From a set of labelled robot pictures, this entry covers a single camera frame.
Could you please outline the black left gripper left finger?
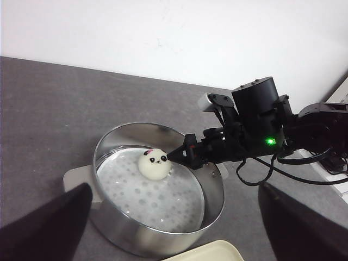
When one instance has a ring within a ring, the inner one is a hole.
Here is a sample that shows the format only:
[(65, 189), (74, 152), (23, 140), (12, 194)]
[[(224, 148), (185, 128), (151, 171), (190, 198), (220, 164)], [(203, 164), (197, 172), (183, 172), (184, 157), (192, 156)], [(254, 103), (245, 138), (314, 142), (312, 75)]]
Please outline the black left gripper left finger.
[(1, 260), (72, 260), (84, 233), (92, 190), (83, 183), (1, 228)]

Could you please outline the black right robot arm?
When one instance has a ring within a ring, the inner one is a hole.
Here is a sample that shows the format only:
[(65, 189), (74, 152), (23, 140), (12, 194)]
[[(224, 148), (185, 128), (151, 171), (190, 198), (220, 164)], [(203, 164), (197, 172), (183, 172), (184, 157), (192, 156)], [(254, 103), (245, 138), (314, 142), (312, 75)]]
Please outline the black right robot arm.
[[(315, 103), (294, 114), (287, 95), (279, 95), (272, 77), (256, 79), (230, 96), (207, 94), (207, 112), (219, 128), (206, 129), (201, 141), (187, 134), (168, 159), (193, 170), (207, 163), (270, 156), (274, 163), (307, 165), (329, 157), (347, 158), (347, 105)], [(258, 188), (263, 224), (278, 260), (347, 260), (347, 229), (268, 183)]]

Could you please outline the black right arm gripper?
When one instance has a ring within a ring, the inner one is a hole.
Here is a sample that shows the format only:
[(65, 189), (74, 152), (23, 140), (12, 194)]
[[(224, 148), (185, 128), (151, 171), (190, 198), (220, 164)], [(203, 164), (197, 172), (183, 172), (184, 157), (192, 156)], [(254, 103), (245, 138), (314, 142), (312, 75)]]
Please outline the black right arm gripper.
[(187, 134), (183, 145), (167, 154), (171, 162), (197, 170), (209, 162), (242, 161), (282, 150), (283, 128), (294, 114), (287, 95), (280, 96), (272, 77), (255, 79), (232, 90), (233, 108), (214, 111), (220, 128), (206, 129), (202, 142)]

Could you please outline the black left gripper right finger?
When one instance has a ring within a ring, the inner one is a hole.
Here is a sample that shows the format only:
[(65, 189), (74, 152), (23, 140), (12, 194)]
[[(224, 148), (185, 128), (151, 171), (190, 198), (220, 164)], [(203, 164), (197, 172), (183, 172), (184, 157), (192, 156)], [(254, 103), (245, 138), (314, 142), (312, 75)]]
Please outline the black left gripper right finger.
[(347, 260), (347, 229), (269, 183), (258, 187), (263, 224), (277, 260)]

